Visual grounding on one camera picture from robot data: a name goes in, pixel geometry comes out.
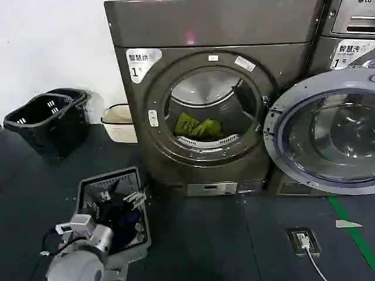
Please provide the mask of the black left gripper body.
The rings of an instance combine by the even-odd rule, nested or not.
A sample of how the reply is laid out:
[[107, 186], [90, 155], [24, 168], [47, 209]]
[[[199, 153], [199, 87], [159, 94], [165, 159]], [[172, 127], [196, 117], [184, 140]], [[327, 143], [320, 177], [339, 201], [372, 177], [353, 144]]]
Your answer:
[[133, 231], [132, 208], [132, 203], [123, 201], [121, 198], [106, 201], [102, 208], [102, 224], [114, 232]]

